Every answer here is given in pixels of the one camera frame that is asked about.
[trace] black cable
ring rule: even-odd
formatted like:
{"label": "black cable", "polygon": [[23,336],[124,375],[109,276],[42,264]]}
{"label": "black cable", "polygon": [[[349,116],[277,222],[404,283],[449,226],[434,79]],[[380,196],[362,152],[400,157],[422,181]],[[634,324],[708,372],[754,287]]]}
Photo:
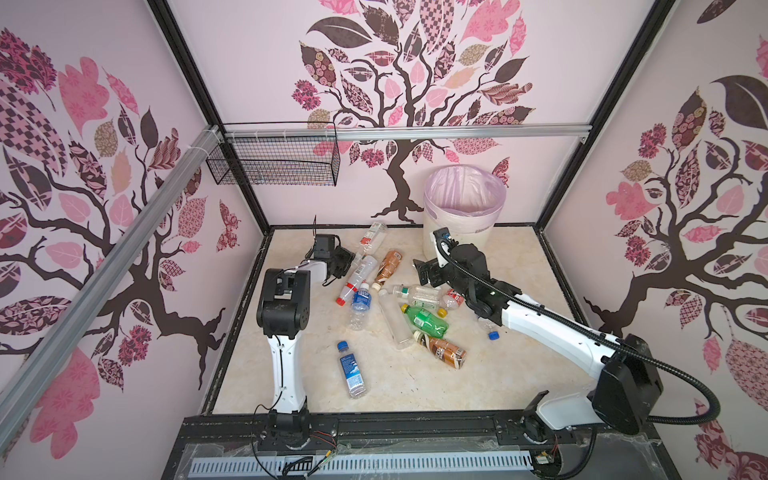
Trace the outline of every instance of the black cable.
{"label": "black cable", "polygon": [[649,363],[667,373],[671,373],[677,378],[682,379],[683,381],[689,383],[696,390],[701,392],[701,394],[704,395],[704,398],[707,399],[707,402],[710,405],[709,409],[705,413],[702,413],[701,415],[690,416],[690,417],[666,417],[666,416],[649,415],[646,418],[648,422],[666,423],[668,425],[700,425],[702,423],[712,422],[720,414],[720,400],[717,399],[717,396],[715,396],[714,392],[712,392],[712,390],[710,390],[709,387],[704,385],[700,380],[694,378],[692,375],[689,375],[688,373],[685,373],[683,370],[680,370],[677,367],[669,365],[668,363],[662,362],[660,360],[657,360],[649,356],[642,355],[636,352],[635,350],[632,350],[631,348],[628,348],[624,345],[606,340],[603,336],[600,336],[597,333],[594,333],[591,330],[583,327],[582,325],[572,320],[569,320],[563,316],[558,315],[557,313],[550,312],[549,310],[545,310],[539,306],[532,305],[524,300],[521,300],[514,295],[510,295],[509,293],[502,292],[501,290],[496,288],[492,283],[470,272],[469,270],[464,268],[462,265],[460,265],[456,260],[451,258],[451,256],[442,249],[442,245],[448,244],[448,242],[445,239],[441,239],[439,240],[439,242],[440,242],[440,248],[438,248],[437,250],[440,253],[440,256],[443,257],[448,263],[453,265],[456,269],[458,269],[458,271],[464,273],[466,276],[469,276],[476,282],[495,291],[496,293],[502,295],[504,298],[512,301],[513,303],[517,303],[518,305],[524,306],[525,308],[534,310],[535,312],[540,313],[541,315],[548,316],[549,318],[556,320],[573,330],[576,330],[581,335],[586,336],[590,340],[593,340],[594,342],[599,343],[600,345],[616,350],[617,352],[623,353],[624,355],[634,357],[645,363]]}
{"label": "black cable", "polygon": [[598,441],[598,429],[593,428],[592,429],[592,435],[589,437],[589,446],[587,447],[587,453],[584,454],[583,457],[581,457],[581,460],[579,461],[578,465],[573,467],[573,469],[568,473],[561,473],[559,475],[555,475],[554,477],[547,476],[547,475],[539,475],[536,473],[536,476],[541,478],[542,480],[568,480],[569,478],[573,478],[576,475],[580,474],[582,470],[584,470],[584,467],[587,466],[589,463],[589,459],[592,458],[592,452],[594,452],[594,444]]}

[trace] tree wall decal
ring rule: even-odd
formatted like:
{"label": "tree wall decal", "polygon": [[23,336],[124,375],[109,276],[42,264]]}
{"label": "tree wall decal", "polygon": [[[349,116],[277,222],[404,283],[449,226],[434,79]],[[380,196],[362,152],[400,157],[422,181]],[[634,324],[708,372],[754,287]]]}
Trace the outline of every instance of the tree wall decal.
{"label": "tree wall decal", "polygon": [[725,341],[712,320],[719,306],[731,332],[728,369],[768,410],[768,353],[734,335],[768,340],[768,299],[741,288],[768,288],[768,147],[727,136],[737,132],[729,128],[732,121],[765,138],[768,86],[746,75],[713,83],[725,88],[725,114],[708,110],[697,89],[674,119],[672,145],[665,146],[663,124],[641,135],[642,159],[622,171],[632,184],[621,182],[606,196],[614,213],[628,220],[616,237],[626,239],[624,256],[634,265],[629,290],[615,311],[584,301],[604,322],[601,332],[621,337],[650,290],[670,290],[664,307],[679,307],[680,328],[699,318],[706,323],[702,354],[712,371],[720,366]]}
{"label": "tree wall decal", "polygon": [[[299,80],[292,96],[302,108],[313,111],[310,127],[325,126],[313,121],[333,121],[340,127],[520,124],[534,110],[509,106],[533,88],[531,83],[510,83],[526,58],[502,61],[514,57],[525,41],[522,14],[516,21],[508,21],[519,10],[519,0],[504,4],[501,0],[470,0],[466,8],[475,10],[464,31],[458,31],[454,22],[454,0],[423,0],[418,7],[415,0],[385,0],[376,6],[361,2],[360,8],[348,0],[321,3],[335,13],[361,15],[364,22],[323,18],[307,34],[319,32],[335,47],[310,46],[316,36],[300,42],[302,61],[319,91],[312,81]],[[496,35],[504,38],[495,40]],[[484,43],[465,41],[470,38]],[[363,46],[370,52],[358,55]],[[457,49],[462,52],[458,58]],[[318,108],[321,103],[330,106]],[[481,114],[488,104],[491,110]],[[433,162],[441,154],[458,163],[459,154],[479,154],[496,145],[491,138],[458,139],[452,145],[433,139],[363,141],[339,142],[339,151],[349,152],[350,165],[358,160],[368,168],[387,164],[386,173],[397,196],[372,217],[397,212],[400,220],[415,223],[408,212],[423,209],[410,198],[405,161]],[[321,147],[318,154],[324,153]],[[507,167],[508,163],[499,164],[499,174]]]}
{"label": "tree wall decal", "polygon": [[[0,52],[6,55],[3,58],[18,57],[15,53],[19,45],[25,44],[7,29],[2,35]],[[37,51],[39,47],[32,54],[48,58]],[[28,93],[34,91],[34,85],[20,84],[18,75],[9,74],[1,60],[0,68],[4,69],[0,73],[19,87],[24,85]],[[161,140],[149,108],[139,116],[133,94],[121,80],[106,72],[106,80],[120,102],[120,113],[116,121],[110,119],[99,124],[93,148],[87,147],[90,139],[78,134],[87,122],[106,118],[108,113],[103,107],[108,105],[110,92],[98,84],[95,61],[83,57],[81,69],[82,72],[67,65],[66,74],[58,72],[62,103],[75,126],[69,132],[66,146],[32,101],[0,79],[0,163],[7,166],[12,180],[12,186],[9,181],[3,187],[5,191],[0,191],[0,205],[12,212],[0,219],[0,250],[14,249],[0,253],[0,298],[25,288],[25,278],[30,275],[82,289],[125,228],[147,205],[151,188],[162,185],[157,174],[172,169],[179,159],[176,129]],[[48,77],[55,81],[56,72]],[[41,88],[45,87],[36,77],[31,78]],[[83,106],[82,102],[88,99],[91,103]],[[73,174],[65,175],[68,167]],[[184,273],[173,259],[193,254],[200,247],[192,240],[203,226],[205,214],[206,198],[194,197],[200,177],[198,169],[137,262],[129,268],[131,284],[107,301],[94,327],[85,333],[99,336],[90,357],[99,376],[108,384],[124,388],[124,368],[146,358],[152,339],[185,335],[197,344],[200,388],[208,350],[218,349],[223,340],[223,335],[214,337],[223,308],[204,323],[195,316],[170,311],[165,300],[165,295],[176,291],[174,278]],[[58,205],[65,216],[51,217],[52,205]],[[234,231],[240,222],[223,203],[220,211],[225,231],[218,250],[237,245]],[[33,233],[41,233],[39,240],[19,251],[23,240]],[[51,262],[59,268],[50,268]],[[30,298],[0,309],[0,333],[22,340],[21,336],[41,332],[58,321],[69,303],[68,299],[36,291]],[[40,341],[41,338],[31,345],[29,341],[0,343],[0,355],[28,355]]]}

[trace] blue labeled bottle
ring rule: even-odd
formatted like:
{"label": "blue labeled bottle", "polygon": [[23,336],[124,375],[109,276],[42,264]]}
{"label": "blue labeled bottle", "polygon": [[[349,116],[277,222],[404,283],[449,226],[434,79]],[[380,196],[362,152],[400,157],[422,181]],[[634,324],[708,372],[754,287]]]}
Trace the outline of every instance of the blue labeled bottle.
{"label": "blue labeled bottle", "polygon": [[366,384],[362,381],[360,368],[355,360],[355,354],[349,351],[349,345],[346,342],[339,342],[339,353],[341,353],[341,370],[346,380],[346,388],[349,396],[357,399],[366,393]]}

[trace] green plastic bottle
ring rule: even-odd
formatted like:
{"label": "green plastic bottle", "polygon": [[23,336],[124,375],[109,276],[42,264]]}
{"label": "green plastic bottle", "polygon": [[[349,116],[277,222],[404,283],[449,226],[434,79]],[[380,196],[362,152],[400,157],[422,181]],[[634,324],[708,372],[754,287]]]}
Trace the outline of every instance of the green plastic bottle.
{"label": "green plastic bottle", "polygon": [[411,323],[416,325],[427,335],[436,339],[441,339],[442,336],[445,335],[445,331],[448,329],[447,322],[433,315],[429,310],[417,306],[410,306],[407,303],[400,308],[411,320]]}

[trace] butterfly decal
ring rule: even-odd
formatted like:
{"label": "butterfly decal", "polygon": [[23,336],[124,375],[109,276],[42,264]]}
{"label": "butterfly decal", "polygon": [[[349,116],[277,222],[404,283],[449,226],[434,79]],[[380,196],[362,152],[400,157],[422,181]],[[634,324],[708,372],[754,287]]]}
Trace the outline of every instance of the butterfly decal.
{"label": "butterfly decal", "polygon": [[509,170],[509,157],[506,157],[504,160],[498,162],[498,165],[494,167],[492,173],[496,177],[502,179],[504,185],[509,188],[509,185],[507,185],[507,182],[509,181],[509,175],[506,174],[507,170]]}
{"label": "butterfly decal", "polygon": [[219,211],[221,212],[221,220],[224,221],[224,232],[219,236],[219,241],[216,243],[216,251],[220,252],[225,248],[234,248],[237,246],[237,226],[241,220],[237,219],[237,215],[231,214],[230,209],[223,201],[219,200]]}

